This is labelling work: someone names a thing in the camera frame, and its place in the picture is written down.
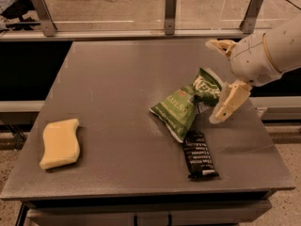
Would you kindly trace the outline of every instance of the floor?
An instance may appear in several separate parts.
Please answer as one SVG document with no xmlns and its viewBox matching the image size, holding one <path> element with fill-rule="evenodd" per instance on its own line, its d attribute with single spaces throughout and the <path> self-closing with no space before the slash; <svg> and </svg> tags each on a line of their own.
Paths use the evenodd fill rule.
<svg viewBox="0 0 301 226">
<path fill-rule="evenodd" d="M 59 30 L 162 29 L 165 0 L 45 0 Z M 238 27 L 249 0 L 178 0 L 177 29 Z M 299 13 L 301 0 L 264 0 L 256 27 L 273 27 Z M 265 124 L 265 128 L 293 176 L 296 189 L 271 198 L 273 208 L 243 226 L 297 226 L 301 221 L 301 123 Z M 20 152 L 0 150 L 0 191 Z M 18 202 L 0 201 L 0 225 L 11 226 L 19 213 Z"/>
</svg>

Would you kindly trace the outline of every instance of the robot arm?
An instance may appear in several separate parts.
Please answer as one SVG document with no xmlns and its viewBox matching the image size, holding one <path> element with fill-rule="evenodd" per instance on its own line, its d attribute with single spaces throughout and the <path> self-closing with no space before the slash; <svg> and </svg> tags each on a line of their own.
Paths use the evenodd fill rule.
<svg viewBox="0 0 301 226">
<path fill-rule="evenodd" d="M 222 89 L 211 123 L 225 121 L 249 97 L 252 87 L 278 80 L 301 67 L 301 15 L 269 30 L 254 33 L 239 42 L 209 40 L 206 45 L 226 56 L 237 80 Z"/>
</svg>

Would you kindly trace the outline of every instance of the black packet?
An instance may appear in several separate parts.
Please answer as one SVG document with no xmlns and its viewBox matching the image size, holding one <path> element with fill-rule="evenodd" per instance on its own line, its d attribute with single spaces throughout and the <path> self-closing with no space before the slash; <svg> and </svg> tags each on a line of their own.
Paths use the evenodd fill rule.
<svg viewBox="0 0 301 226">
<path fill-rule="evenodd" d="M 206 143 L 205 136 L 199 131 L 189 131 L 182 148 L 191 179 L 206 179 L 219 176 Z"/>
</svg>

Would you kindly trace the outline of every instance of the green bag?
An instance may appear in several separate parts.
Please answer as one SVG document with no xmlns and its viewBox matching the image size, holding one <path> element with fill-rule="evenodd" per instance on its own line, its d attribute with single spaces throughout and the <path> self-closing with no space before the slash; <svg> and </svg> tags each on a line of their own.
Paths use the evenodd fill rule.
<svg viewBox="0 0 301 226">
<path fill-rule="evenodd" d="M 150 108 L 150 112 L 166 123 L 173 137 L 183 142 L 195 119 L 198 104 L 215 106 L 219 100 L 222 84 L 213 71 L 199 68 L 193 84 L 170 94 Z"/>
</svg>

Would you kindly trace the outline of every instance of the yellow sponge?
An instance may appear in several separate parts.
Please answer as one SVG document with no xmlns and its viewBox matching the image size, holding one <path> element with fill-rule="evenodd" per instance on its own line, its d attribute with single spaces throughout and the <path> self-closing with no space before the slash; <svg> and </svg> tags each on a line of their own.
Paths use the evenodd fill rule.
<svg viewBox="0 0 301 226">
<path fill-rule="evenodd" d="M 40 161 L 43 170 L 77 161 L 80 148 L 76 138 L 77 119 L 58 121 L 46 125 L 43 132 L 44 156 Z"/>
</svg>

